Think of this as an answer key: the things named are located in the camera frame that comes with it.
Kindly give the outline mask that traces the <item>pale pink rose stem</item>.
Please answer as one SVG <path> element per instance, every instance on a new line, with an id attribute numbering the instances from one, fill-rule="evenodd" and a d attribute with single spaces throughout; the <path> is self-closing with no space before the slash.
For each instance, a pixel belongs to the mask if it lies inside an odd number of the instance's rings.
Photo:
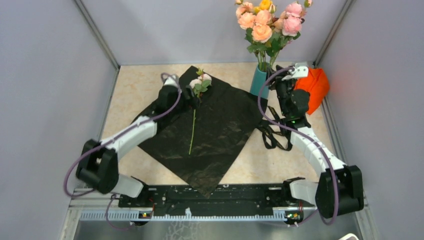
<path id="1" fill-rule="evenodd" d="M 190 82 L 190 87 L 192 88 L 194 95 L 197 98 L 200 98 L 203 93 L 205 93 L 208 88 L 212 85 L 212 77 L 204 72 L 202 68 L 198 68 L 196 71 L 197 78 L 193 79 Z M 192 130 L 191 130 L 191 139 L 190 139 L 190 145 L 188 154 L 191 155 L 192 153 L 192 147 L 194 142 L 194 135 L 195 135 L 195 124 L 196 124 L 196 109 L 193 110 L 192 115 Z"/>

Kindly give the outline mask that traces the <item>black ribbon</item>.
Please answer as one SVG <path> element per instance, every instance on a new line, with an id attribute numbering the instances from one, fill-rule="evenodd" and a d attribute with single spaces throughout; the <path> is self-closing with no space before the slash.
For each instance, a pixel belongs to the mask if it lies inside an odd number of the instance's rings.
<path id="1" fill-rule="evenodd" d="M 278 122 L 281 125 L 285 125 L 286 123 L 296 119 L 296 118 L 293 118 L 292 116 L 289 116 L 288 118 L 287 117 L 280 118 L 277 111 L 273 107 L 268 106 L 267 108 L 270 110 L 272 116 L 274 117 L 274 121 Z M 264 146 L 268 150 L 279 148 L 283 151 L 291 151 L 293 147 L 293 145 L 290 142 L 291 131 L 287 130 L 286 128 L 280 128 L 280 131 L 276 131 L 271 127 L 272 125 L 274 124 L 265 119 L 262 119 L 259 125 L 256 127 L 256 129 L 258 129 L 262 133 L 262 140 L 263 140 Z M 287 146 L 284 147 L 275 138 L 275 135 L 285 137 L 287 139 Z"/>

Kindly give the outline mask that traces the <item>black wrapping paper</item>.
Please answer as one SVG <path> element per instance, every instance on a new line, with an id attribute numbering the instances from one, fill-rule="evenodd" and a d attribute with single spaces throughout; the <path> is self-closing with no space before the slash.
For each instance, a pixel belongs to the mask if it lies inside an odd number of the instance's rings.
<path id="1" fill-rule="evenodd" d="M 218 184 L 269 181 L 268 157 L 258 126 L 257 97 L 249 93 L 252 63 L 206 64 L 211 89 L 154 138 L 133 149 L 122 171 L 148 184 L 189 184 L 209 196 Z"/>

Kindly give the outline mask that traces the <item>peach double rose stem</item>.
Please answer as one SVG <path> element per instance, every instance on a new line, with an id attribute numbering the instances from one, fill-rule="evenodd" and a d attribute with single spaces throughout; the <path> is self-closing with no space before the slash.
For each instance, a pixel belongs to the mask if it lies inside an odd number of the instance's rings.
<path id="1" fill-rule="evenodd" d="M 258 69 L 266 72 L 278 55 L 282 38 L 275 24 L 276 6 L 271 0 L 262 0 L 257 6 L 244 2 L 237 11 L 237 22 L 248 42 L 247 51 L 255 55 Z"/>

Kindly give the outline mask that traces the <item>light pink rose stem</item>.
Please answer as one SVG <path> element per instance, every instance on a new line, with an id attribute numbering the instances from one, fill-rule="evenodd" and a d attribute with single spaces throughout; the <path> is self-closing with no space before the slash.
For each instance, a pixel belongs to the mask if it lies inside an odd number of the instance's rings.
<path id="1" fill-rule="evenodd" d="M 279 56 L 280 51 L 286 45 L 286 37 L 282 34 L 284 19 L 287 17 L 287 13 L 284 10 L 279 17 L 274 17 L 270 25 L 272 30 L 271 38 L 265 43 L 267 47 L 266 54 L 270 57 L 269 66 L 272 67 L 277 57 Z"/>

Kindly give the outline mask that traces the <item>pink flower bunch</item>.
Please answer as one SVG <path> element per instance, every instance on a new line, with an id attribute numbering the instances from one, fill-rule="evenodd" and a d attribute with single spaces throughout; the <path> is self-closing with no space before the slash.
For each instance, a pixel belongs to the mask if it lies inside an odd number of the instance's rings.
<path id="1" fill-rule="evenodd" d="M 307 9 L 314 4 L 313 0 L 295 0 L 289 3 L 280 15 L 282 20 L 282 48 L 301 36 L 302 24 L 305 22 Z"/>

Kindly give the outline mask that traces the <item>yellow flower bunch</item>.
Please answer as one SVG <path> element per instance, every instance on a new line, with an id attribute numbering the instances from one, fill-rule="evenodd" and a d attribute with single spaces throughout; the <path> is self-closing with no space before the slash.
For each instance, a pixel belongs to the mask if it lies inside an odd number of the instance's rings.
<path id="1" fill-rule="evenodd" d="M 259 13 L 260 11 L 267 10 L 271 14 L 273 14 L 276 11 L 276 6 L 274 5 L 272 0 L 262 0 L 258 6 L 255 6 L 253 8 L 253 12 L 255 14 Z"/>

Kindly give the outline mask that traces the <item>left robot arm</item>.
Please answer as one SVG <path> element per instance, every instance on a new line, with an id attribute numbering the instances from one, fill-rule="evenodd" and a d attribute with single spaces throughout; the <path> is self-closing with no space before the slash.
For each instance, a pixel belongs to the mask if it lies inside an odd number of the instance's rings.
<path id="1" fill-rule="evenodd" d="M 101 141 L 88 140 L 77 165 L 75 176 L 102 194 L 120 194 L 130 197 L 132 203 L 144 207 L 150 193 L 145 183 L 119 172 L 119 160 L 142 142 L 153 138 L 171 125 L 181 114 L 194 110 L 200 104 L 198 96 L 187 85 L 181 90 L 165 84 L 158 97 L 133 122 L 118 133 Z"/>

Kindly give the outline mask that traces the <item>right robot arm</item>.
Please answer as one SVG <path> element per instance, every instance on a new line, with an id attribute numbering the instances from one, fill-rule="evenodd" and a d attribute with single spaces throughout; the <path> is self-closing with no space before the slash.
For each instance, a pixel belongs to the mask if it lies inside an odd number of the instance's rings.
<path id="1" fill-rule="evenodd" d="M 285 180 L 281 199 L 287 206 L 299 201 L 315 205 L 325 219 L 361 211 L 364 208 L 363 177 L 356 165 L 347 165 L 319 140 L 306 118 L 310 94 L 295 89 L 294 70 L 280 71 L 269 88 L 275 90 L 282 119 L 276 119 L 287 138 L 287 147 L 300 150 L 319 177 L 317 182 L 303 177 Z"/>

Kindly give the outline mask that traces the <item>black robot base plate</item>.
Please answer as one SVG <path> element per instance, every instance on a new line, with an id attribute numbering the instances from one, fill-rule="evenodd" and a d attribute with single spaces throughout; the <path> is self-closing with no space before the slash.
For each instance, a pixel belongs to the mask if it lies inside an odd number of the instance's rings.
<path id="1" fill-rule="evenodd" d="M 282 183 L 220 184 L 209 197 L 190 185 L 150 185 L 140 196 L 121 195 L 120 208 L 152 208 L 155 217 L 274 217 L 274 210 L 309 210 L 314 205 L 289 199 Z"/>

